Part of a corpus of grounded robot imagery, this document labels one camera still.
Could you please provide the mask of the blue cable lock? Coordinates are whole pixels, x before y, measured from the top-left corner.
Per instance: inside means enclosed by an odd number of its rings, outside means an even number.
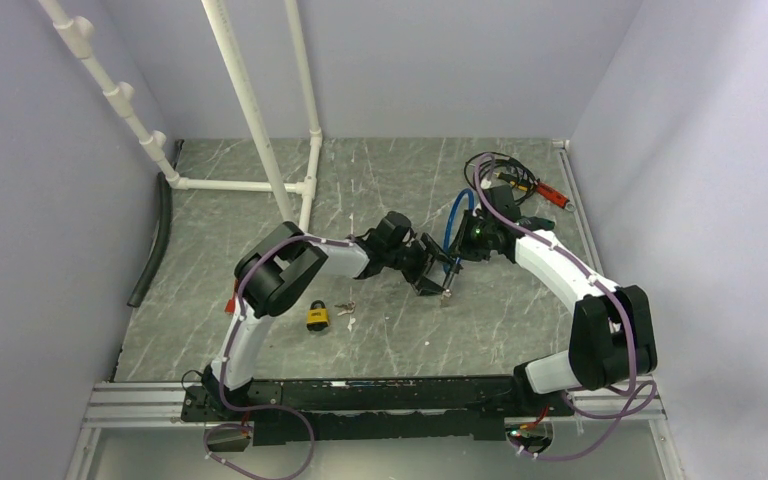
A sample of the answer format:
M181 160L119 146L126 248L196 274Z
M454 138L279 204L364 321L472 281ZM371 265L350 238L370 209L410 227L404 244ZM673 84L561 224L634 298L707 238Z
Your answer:
M472 211L475 208L475 194L472 189L465 188L461 190L456 196L452 204L452 207L450 209L449 216L447 219L447 223L446 223L446 228L444 231L443 250L445 253L448 253L450 251L450 248L453 245L453 241L455 238L455 220L458 218L459 213L462 211L461 203L463 201L466 202L466 206L468 207L469 211ZM449 300L452 297L451 286L455 276L459 271L459 266L460 266L459 257L455 257L451 263L446 265L445 277L442 284L443 292L441 294L441 300L440 300L440 305L442 307L447 306L449 303Z

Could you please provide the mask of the keys of yellow padlock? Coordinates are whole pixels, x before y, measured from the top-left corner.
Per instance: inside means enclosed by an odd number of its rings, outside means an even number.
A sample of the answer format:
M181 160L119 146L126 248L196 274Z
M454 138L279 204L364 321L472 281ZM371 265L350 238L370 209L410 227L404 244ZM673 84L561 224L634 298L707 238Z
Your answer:
M338 316L351 315L355 312L356 303L354 301L349 301L342 304L336 304L335 309L337 310Z

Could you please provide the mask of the yellow padlock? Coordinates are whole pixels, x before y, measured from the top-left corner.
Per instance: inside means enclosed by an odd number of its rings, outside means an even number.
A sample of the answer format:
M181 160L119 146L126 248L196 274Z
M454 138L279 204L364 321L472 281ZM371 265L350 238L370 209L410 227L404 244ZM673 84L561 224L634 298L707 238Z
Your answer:
M311 303L306 318L306 328L310 332L321 332L330 326L326 304L321 300Z

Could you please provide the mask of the red cable padlock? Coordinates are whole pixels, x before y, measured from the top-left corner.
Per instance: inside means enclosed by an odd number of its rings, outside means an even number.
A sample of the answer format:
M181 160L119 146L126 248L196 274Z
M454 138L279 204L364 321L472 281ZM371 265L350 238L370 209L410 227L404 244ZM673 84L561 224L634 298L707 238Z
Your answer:
M236 298L232 297L226 303L224 311L226 314L232 315L235 312L235 309L236 309Z

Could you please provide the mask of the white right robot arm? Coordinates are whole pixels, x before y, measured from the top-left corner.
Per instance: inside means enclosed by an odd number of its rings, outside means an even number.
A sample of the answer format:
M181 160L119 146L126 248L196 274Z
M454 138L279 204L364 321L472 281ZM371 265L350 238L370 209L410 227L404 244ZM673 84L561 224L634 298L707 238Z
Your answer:
M523 380L510 392L520 413L538 413L550 393L598 390L657 367L647 294L588 266L562 244L553 221L523 215L509 188L476 192L475 207L463 216L450 250L464 261L505 256L539 279L572 315L565 350L516 367Z

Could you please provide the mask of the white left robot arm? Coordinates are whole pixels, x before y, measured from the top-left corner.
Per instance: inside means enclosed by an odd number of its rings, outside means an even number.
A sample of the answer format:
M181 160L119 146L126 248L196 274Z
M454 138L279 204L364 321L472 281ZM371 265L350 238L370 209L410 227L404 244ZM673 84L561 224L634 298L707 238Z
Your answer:
M284 221L247 253L234 270L232 320L220 354L205 368L208 407L224 420L247 406L256 360L275 321L302 297L319 275L365 280L392 269L419 296L441 295L445 286L430 273L461 267L431 236L417 234L403 214L390 211L373 228L345 239L317 237Z

